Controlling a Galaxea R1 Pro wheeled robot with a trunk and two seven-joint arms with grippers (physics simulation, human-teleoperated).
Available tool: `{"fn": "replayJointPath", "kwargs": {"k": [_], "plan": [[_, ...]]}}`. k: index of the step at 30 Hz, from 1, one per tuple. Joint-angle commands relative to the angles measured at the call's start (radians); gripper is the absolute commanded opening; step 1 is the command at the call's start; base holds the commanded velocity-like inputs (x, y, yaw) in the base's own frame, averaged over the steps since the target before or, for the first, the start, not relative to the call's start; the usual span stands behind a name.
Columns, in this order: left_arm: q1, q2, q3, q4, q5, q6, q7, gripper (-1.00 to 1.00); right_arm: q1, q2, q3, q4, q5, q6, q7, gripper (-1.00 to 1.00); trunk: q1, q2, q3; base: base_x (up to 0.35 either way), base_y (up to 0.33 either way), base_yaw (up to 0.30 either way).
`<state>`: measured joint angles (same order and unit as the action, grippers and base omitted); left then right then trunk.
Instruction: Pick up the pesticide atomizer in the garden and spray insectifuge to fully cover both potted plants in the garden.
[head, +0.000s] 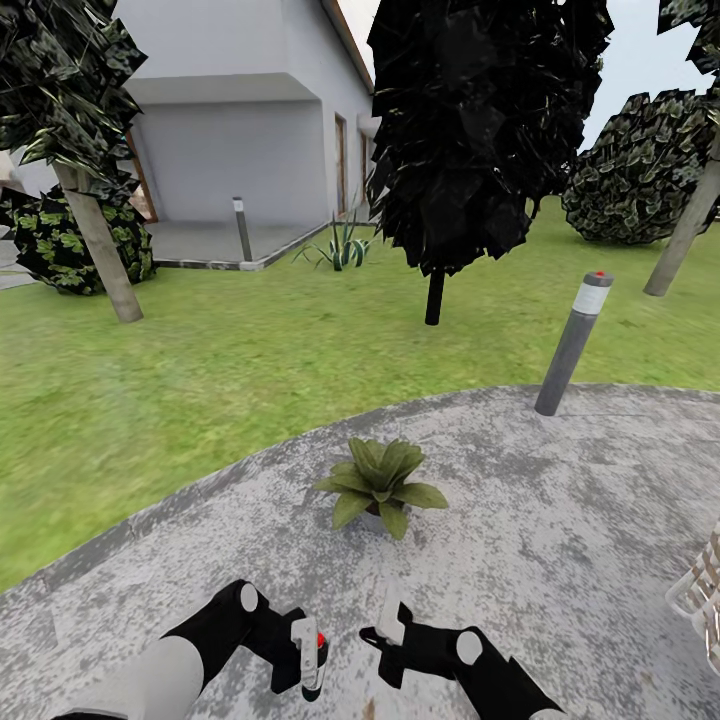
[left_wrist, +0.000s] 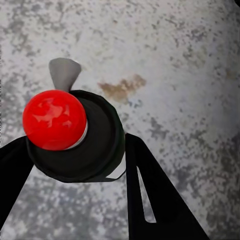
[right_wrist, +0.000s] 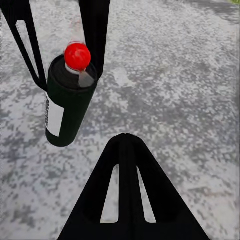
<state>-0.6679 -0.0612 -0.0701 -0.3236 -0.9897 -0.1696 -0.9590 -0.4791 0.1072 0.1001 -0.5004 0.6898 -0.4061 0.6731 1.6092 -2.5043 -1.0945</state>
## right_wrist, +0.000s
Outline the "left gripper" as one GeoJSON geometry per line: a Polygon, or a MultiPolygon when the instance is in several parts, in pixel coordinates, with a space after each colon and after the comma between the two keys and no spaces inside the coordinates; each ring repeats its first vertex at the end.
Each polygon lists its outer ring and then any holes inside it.
{"type": "MultiPolygon", "coordinates": [[[[86,46],[91,54],[91,62],[97,71],[97,80],[103,75],[110,0],[79,0],[86,46]]],[[[43,61],[37,39],[34,19],[29,0],[0,0],[0,7],[12,31],[35,83],[48,92],[43,61]],[[30,38],[37,70],[37,76],[27,50],[16,27],[17,21],[24,20],[30,38]]]]}

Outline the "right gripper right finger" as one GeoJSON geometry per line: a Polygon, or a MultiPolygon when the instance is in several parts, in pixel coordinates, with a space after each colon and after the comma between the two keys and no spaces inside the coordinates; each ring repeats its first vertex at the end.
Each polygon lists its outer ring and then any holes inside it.
{"type": "Polygon", "coordinates": [[[145,142],[126,134],[133,240],[210,240],[145,142]],[[156,223],[147,222],[139,168],[156,223]]]}

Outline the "insectifuge atomizer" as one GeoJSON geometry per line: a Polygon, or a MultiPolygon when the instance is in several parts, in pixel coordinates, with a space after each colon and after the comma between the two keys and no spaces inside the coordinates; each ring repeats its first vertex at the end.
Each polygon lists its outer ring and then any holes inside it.
{"type": "Polygon", "coordinates": [[[48,70],[45,134],[56,147],[72,144],[98,85],[91,53],[82,43],[72,43],[48,70]]]}

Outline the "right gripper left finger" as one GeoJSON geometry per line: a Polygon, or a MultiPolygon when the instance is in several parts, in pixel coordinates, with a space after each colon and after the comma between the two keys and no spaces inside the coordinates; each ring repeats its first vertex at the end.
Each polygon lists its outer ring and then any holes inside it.
{"type": "Polygon", "coordinates": [[[107,143],[58,240],[133,240],[125,133],[107,143]],[[117,164],[118,222],[100,223],[112,172],[117,164]]]}

